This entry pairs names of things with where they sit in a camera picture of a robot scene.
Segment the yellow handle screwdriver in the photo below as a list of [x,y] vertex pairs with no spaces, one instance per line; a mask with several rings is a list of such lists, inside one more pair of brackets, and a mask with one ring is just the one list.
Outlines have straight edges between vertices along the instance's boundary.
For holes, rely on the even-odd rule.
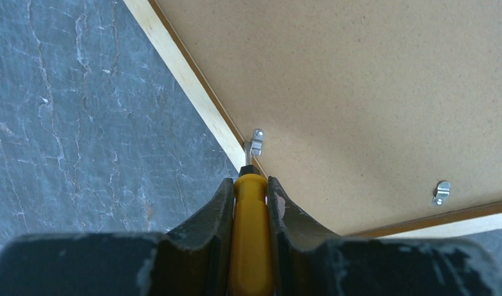
[[228,295],[273,295],[273,263],[268,183],[253,164],[250,141],[245,143],[245,166],[234,183],[235,206],[232,224]]

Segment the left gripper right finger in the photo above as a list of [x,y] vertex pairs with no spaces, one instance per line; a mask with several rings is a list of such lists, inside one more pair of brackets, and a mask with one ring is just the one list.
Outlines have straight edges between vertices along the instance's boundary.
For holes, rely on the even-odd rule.
[[278,295],[502,295],[502,274],[482,247],[460,239],[342,237],[268,178]]

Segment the wooden picture frame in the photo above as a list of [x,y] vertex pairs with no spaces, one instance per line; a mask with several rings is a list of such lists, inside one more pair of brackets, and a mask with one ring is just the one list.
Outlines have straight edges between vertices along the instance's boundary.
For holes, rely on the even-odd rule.
[[255,163],[325,227],[502,229],[502,1],[126,6],[231,163],[261,128]]

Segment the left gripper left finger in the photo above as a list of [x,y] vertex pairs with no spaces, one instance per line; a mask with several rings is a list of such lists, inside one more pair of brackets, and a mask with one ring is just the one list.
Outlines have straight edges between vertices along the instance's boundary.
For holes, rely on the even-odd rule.
[[0,295],[225,295],[234,183],[166,233],[30,234],[0,251]]

